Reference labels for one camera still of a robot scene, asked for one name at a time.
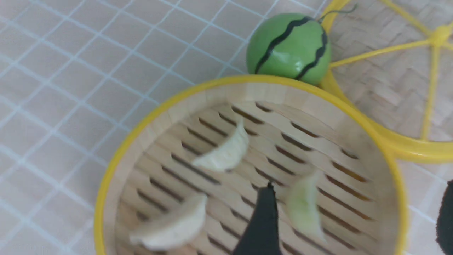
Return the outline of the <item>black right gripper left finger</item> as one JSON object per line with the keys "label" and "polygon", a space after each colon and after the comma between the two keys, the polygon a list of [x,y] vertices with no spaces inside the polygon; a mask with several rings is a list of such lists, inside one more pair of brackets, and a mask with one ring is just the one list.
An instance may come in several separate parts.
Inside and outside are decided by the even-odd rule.
{"label": "black right gripper left finger", "polygon": [[281,255],[278,207],[273,184],[258,189],[256,207],[233,255]]}

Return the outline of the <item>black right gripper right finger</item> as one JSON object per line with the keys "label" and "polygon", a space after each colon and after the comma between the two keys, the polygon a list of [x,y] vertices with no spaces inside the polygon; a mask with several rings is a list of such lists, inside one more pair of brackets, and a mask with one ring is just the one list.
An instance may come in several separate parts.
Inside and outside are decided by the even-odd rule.
{"label": "black right gripper right finger", "polygon": [[443,194],[436,224],[436,242],[445,255],[453,254],[453,181]]}

